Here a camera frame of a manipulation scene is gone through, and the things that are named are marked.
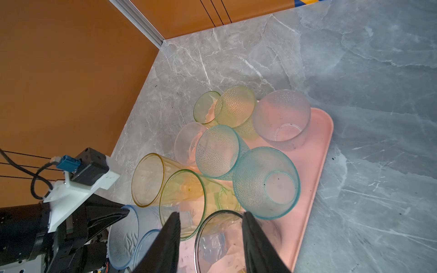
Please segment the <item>smoky grey glass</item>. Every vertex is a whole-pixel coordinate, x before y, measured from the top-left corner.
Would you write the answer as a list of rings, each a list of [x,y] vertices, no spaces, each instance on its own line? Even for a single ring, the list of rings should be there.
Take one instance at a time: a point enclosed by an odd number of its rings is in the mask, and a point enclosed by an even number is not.
[[[242,235],[242,214],[217,211],[204,220],[195,240],[197,273],[247,273]],[[256,219],[276,252],[282,236],[274,221]]]

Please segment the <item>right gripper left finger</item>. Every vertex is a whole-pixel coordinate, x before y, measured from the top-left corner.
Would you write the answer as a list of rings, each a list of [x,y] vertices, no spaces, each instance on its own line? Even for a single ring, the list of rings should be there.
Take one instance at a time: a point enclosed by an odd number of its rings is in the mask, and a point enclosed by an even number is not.
[[[173,212],[153,242],[135,273],[176,273],[178,271],[181,222]]]

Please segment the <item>tall yellow glass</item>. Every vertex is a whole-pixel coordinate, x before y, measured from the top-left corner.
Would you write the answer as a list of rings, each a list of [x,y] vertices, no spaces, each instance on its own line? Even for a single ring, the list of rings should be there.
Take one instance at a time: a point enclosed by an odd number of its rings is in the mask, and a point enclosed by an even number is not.
[[[184,167],[156,153],[147,154],[138,163],[132,178],[132,198],[139,207],[159,205],[165,183]]]

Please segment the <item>tall blue glass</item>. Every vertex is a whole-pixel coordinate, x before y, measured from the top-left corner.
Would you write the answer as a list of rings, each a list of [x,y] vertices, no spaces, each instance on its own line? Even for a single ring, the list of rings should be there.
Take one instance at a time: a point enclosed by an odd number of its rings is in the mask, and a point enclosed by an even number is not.
[[[129,213],[110,227],[108,237],[109,262],[116,270],[133,265],[134,254],[143,236],[161,228],[158,207],[125,205],[122,208]]]

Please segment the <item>clear short glass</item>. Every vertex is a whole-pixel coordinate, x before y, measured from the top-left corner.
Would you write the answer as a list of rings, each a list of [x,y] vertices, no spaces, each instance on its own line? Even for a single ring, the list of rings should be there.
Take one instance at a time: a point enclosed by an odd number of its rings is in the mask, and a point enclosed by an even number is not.
[[[180,164],[187,167],[196,165],[196,148],[207,130],[198,122],[188,123],[181,129],[174,143],[175,158]]]

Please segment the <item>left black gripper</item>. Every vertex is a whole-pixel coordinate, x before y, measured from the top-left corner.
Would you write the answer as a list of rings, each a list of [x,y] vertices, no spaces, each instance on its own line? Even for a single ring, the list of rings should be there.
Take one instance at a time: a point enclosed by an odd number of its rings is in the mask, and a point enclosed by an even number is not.
[[[92,195],[54,232],[48,230],[50,206],[46,203],[1,208],[1,270],[41,258],[40,273],[88,273],[107,263],[107,245],[90,240],[124,219],[122,204]]]

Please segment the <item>yellow-green short glass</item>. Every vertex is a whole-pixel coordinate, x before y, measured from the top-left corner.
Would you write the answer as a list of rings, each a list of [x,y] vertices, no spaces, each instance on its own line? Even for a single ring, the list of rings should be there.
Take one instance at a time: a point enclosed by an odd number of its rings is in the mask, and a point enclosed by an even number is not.
[[[243,139],[256,139],[259,135],[252,114],[257,104],[254,92],[247,86],[231,87],[216,102],[215,120],[219,125],[231,127]]]

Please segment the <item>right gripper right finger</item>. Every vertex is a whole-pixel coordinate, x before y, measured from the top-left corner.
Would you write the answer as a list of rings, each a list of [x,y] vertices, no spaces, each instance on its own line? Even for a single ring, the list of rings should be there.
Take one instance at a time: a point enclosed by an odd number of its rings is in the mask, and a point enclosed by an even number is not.
[[[242,216],[247,273],[291,273],[250,212]]]

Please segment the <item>small green glass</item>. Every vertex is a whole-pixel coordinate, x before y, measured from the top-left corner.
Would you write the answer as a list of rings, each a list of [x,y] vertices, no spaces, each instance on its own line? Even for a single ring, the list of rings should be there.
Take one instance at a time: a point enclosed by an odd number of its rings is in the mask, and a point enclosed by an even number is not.
[[[193,108],[194,120],[206,128],[216,126],[215,105],[220,97],[221,94],[216,91],[209,91],[202,94]]]

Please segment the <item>pale pink clear glass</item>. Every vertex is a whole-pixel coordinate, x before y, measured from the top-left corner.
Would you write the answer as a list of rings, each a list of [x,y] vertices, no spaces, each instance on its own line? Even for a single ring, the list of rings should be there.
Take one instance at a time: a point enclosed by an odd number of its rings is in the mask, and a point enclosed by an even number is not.
[[[311,123],[311,106],[306,97],[283,89],[266,95],[253,112],[256,133],[269,145],[281,151],[300,148]]]

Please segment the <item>tall green glass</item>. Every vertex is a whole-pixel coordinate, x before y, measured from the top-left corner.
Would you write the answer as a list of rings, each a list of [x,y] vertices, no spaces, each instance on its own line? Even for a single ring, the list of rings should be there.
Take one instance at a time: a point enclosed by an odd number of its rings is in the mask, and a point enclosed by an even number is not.
[[[159,200],[160,221],[164,225],[172,213],[178,212],[181,241],[195,236],[202,222],[219,210],[241,210],[232,187],[226,181],[181,169],[163,186]]]

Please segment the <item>teal textured glass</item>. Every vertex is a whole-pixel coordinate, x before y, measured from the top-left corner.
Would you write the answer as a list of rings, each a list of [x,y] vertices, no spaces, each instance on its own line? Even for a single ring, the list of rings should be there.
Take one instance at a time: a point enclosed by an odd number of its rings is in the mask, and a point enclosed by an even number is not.
[[[239,160],[249,151],[246,142],[229,126],[209,128],[196,146],[196,164],[206,177],[233,180]]]
[[[275,220],[296,206],[301,186],[297,168],[287,155],[271,147],[257,147],[236,164],[233,189],[245,211]]]

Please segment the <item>blue short glass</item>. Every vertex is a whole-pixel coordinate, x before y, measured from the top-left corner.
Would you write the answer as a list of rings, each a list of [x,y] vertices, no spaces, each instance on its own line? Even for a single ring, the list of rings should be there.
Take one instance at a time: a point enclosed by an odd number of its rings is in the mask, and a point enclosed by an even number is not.
[[[159,235],[160,229],[153,229],[148,231],[138,243],[137,249],[134,254],[132,271],[141,263],[141,260],[145,257],[153,242]]]

